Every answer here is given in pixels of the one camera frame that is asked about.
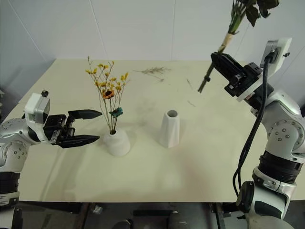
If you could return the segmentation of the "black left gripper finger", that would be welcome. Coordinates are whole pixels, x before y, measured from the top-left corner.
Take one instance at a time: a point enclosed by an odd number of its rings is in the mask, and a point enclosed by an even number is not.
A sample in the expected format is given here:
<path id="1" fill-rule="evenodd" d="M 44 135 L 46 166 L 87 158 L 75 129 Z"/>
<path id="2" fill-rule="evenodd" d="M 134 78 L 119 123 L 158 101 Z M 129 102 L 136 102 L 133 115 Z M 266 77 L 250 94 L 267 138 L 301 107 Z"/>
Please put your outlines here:
<path id="1" fill-rule="evenodd" d="M 97 141 L 100 137 L 96 135 L 76 135 L 59 139 L 56 145 L 61 148 L 80 147 Z"/>
<path id="2" fill-rule="evenodd" d="M 91 109 L 73 110 L 73 111 L 69 111 L 68 114 L 73 119 L 83 119 L 83 120 L 94 119 L 102 115 L 101 112 Z"/>

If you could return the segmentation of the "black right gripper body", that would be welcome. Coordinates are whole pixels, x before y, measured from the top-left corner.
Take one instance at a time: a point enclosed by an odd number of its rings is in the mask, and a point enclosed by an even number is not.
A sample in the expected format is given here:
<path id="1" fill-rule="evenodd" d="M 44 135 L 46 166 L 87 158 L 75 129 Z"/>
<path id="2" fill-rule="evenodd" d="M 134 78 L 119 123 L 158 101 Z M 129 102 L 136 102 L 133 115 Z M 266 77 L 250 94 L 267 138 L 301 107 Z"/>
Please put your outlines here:
<path id="1" fill-rule="evenodd" d="M 228 85 L 224 88 L 232 97 L 239 97 L 254 82 L 258 80 L 260 75 L 260 67 L 254 62 L 245 65 L 242 68 L 228 70 L 225 78 Z"/>

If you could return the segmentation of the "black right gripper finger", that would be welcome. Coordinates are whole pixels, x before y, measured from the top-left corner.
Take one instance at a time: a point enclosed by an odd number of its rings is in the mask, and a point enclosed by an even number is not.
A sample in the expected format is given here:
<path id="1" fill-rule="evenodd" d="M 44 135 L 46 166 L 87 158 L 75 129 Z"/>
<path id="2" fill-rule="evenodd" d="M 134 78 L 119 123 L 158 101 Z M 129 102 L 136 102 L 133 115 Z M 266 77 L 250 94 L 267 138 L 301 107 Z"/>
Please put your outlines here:
<path id="1" fill-rule="evenodd" d="M 222 67 L 230 74 L 238 74 L 243 71 L 243 66 L 238 63 L 232 56 L 222 53 Z"/>
<path id="2" fill-rule="evenodd" d="M 229 82 L 241 72 L 241 65 L 229 54 L 213 52 L 211 59 L 214 68 Z"/>

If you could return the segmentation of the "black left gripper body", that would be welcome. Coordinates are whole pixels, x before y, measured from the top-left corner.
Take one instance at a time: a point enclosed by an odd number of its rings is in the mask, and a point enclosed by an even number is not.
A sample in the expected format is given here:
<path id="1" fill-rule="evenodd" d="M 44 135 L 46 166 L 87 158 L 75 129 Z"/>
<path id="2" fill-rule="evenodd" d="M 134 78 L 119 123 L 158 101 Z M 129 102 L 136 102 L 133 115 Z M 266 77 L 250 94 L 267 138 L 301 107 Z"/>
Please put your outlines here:
<path id="1" fill-rule="evenodd" d="M 48 116 L 43 131 L 52 145 L 57 145 L 62 141 L 74 136 L 75 128 L 72 127 L 75 118 L 64 114 Z"/>

